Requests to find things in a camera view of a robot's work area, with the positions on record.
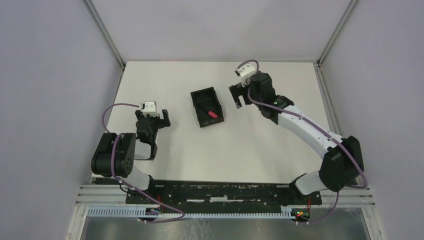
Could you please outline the red handled screwdriver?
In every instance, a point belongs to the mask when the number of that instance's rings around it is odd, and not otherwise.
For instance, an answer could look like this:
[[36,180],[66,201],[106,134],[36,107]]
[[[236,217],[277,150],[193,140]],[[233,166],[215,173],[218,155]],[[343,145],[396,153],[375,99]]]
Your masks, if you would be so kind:
[[212,119],[217,119],[219,116],[210,110],[209,107],[205,107],[203,104],[198,103],[197,104],[208,116],[210,116]]

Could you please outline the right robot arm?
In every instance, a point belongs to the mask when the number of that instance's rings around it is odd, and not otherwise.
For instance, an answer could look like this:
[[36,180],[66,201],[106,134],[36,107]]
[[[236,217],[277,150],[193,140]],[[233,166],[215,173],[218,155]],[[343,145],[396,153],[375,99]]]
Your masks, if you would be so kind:
[[340,191],[363,175],[361,147],[356,138],[328,131],[288,98],[277,95],[269,74],[252,70],[237,72],[240,83],[229,89],[235,104],[240,98],[258,108],[263,119],[248,112],[233,112],[226,124],[213,126],[206,118],[205,129],[183,104],[176,112],[176,125],[165,137],[171,173],[194,181],[292,180],[289,199],[302,204],[315,191]]

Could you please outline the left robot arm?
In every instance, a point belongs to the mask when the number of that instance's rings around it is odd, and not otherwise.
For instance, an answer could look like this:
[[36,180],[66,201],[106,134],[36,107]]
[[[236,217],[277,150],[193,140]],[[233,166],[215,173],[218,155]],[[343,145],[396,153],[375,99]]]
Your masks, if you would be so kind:
[[136,132],[126,132],[119,138],[116,133],[104,133],[93,154],[91,171],[95,175],[113,178],[129,188],[139,189],[138,197],[145,204],[153,203],[157,190],[150,186],[153,178],[134,166],[134,161],[152,161],[157,155],[158,131],[170,127],[169,113],[162,110],[156,116],[135,112]]

